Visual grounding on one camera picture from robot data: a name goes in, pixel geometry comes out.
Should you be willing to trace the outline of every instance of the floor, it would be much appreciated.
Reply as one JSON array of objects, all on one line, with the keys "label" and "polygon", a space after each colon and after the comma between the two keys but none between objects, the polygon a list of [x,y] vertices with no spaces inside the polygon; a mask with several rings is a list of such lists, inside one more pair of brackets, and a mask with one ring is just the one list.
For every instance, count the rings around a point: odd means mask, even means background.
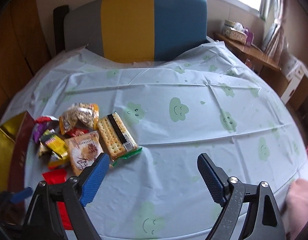
[{"label": "floor", "polygon": [[297,113],[289,103],[286,104],[286,108],[289,110],[291,116],[293,117],[294,122],[296,123],[297,128],[299,129],[301,133],[304,144],[305,146],[307,146],[308,145],[308,131],[307,131],[307,128],[303,124],[300,114]]}]

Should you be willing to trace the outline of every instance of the white cloth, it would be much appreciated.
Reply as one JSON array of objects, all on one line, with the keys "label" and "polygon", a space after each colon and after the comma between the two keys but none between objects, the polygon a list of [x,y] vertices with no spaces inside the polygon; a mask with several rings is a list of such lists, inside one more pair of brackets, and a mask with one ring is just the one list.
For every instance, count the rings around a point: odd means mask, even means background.
[{"label": "white cloth", "polygon": [[[102,239],[204,240],[221,208],[197,169],[203,152],[244,183],[267,181],[279,207],[291,179],[308,180],[305,147],[288,110],[223,42],[167,63],[119,64],[86,49],[61,53],[13,98],[2,122],[25,110],[34,118],[59,116],[75,102],[97,103],[101,116],[117,111],[143,147],[108,172],[86,206]],[[30,141],[25,186],[33,188],[47,171],[36,149]],[[244,205],[232,239],[246,211]]]}]

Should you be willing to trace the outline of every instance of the metal screw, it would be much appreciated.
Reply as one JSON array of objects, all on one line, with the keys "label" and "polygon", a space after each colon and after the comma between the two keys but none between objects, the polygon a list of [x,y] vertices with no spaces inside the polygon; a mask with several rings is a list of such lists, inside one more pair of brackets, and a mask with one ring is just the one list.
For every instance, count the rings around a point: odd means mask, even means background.
[{"label": "metal screw", "polygon": [[269,184],[266,181],[262,181],[261,185],[262,185],[262,187],[268,187],[269,186]]},{"label": "metal screw", "polygon": [[230,177],[230,182],[231,183],[238,183],[238,178],[236,178],[236,177]]},{"label": "metal screw", "polygon": [[69,178],[70,182],[75,183],[78,181],[78,177],[77,176],[72,176]]},{"label": "metal screw", "polygon": [[46,181],[45,181],[45,180],[42,180],[42,181],[40,181],[40,182],[38,183],[38,185],[39,185],[40,187],[44,187],[44,186],[46,185]]}]

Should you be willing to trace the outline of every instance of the snack pile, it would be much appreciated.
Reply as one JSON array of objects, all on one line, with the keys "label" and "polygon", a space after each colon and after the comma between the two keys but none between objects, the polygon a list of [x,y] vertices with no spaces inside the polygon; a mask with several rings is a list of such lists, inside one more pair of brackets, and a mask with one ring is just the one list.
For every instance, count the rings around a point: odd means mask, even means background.
[{"label": "snack pile", "polygon": [[59,118],[45,115],[35,122],[33,140],[39,144],[37,155],[50,155],[50,170],[70,165],[78,176],[102,152],[110,156],[114,166],[118,159],[127,159],[142,150],[119,115],[114,112],[100,117],[97,104],[73,104]]}]

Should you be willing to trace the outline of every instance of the purple snack package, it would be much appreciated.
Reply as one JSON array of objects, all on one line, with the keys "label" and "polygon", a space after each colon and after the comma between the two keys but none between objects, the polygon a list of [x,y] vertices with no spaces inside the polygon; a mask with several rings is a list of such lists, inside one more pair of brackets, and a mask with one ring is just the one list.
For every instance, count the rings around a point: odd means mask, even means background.
[{"label": "purple snack package", "polygon": [[42,136],[42,134],[46,131],[47,129],[47,123],[39,123],[35,128],[33,132],[33,140],[36,143],[39,143],[39,138]]}]

